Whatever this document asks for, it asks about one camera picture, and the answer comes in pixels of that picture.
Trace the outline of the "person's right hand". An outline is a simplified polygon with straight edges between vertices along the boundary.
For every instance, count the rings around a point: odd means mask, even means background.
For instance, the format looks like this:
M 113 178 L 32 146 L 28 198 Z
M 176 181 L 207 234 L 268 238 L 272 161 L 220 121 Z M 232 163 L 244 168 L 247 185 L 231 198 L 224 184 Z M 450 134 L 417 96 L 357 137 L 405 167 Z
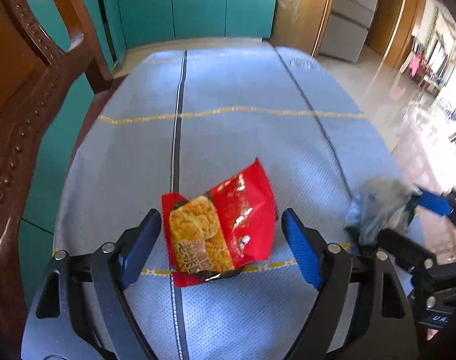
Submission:
M 427 329 L 427 333 L 426 333 L 426 339 L 427 339 L 427 341 L 432 340 L 432 339 L 435 337 L 435 335 L 436 335 L 437 333 L 438 333 L 438 330 L 432 329 L 432 328 L 428 328 L 428 329 Z

